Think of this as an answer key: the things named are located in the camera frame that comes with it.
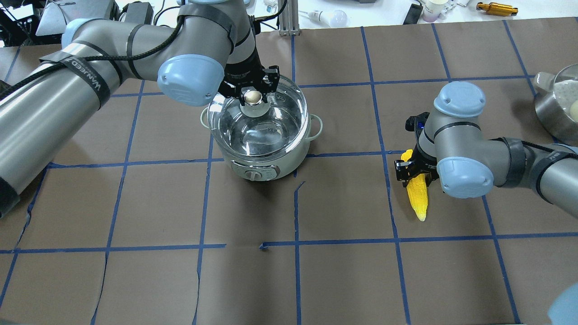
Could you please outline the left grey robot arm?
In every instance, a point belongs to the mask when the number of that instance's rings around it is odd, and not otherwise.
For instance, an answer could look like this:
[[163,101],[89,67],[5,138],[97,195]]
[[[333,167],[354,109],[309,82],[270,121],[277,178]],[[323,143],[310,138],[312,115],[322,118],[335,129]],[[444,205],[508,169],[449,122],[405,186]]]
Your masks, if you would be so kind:
[[244,103],[248,90],[264,98],[275,92],[279,67],[261,64],[259,23],[242,0],[182,0],[174,28],[71,21],[62,49],[1,94],[1,216],[130,78],[157,82],[169,98],[194,107],[218,94]]

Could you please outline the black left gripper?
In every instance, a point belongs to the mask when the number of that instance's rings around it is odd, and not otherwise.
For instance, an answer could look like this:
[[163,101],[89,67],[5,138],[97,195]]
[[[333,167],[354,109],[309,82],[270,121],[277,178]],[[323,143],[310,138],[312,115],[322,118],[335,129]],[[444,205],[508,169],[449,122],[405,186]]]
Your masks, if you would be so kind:
[[225,98],[235,98],[241,106],[246,104],[244,88],[252,87],[262,94],[272,94],[280,80],[280,67],[272,65],[264,68],[261,64],[226,64],[224,78],[220,84],[220,94]]

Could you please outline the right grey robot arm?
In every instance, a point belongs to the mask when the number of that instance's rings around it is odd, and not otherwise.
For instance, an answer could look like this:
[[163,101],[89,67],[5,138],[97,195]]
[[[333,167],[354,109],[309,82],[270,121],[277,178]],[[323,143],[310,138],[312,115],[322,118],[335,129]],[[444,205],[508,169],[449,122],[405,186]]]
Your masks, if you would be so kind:
[[478,124],[485,104],[485,93],[473,83],[443,86],[431,111],[406,120],[416,144],[409,160],[396,160],[397,180],[407,186],[425,175],[427,184],[440,180],[443,192],[455,198],[482,197],[494,187],[528,188],[577,216],[577,148],[510,137],[485,139]]

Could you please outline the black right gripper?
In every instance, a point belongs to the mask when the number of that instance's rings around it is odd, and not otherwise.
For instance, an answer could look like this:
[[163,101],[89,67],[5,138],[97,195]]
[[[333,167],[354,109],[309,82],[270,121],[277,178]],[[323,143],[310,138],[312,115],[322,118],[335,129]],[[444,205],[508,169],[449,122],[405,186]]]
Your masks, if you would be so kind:
[[425,123],[429,117],[429,112],[423,112],[416,116],[411,116],[406,120],[406,131],[413,131],[415,134],[416,144],[413,148],[411,158],[408,161],[395,160],[394,168],[396,169],[396,179],[400,181],[403,187],[407,187],[412,179],[419,174],[424,174],[426,186],[430,186],[432,181],[439,179],[436,170],[437,160],[435,157],[427,154],[420,146],[419,139],[424,133]]

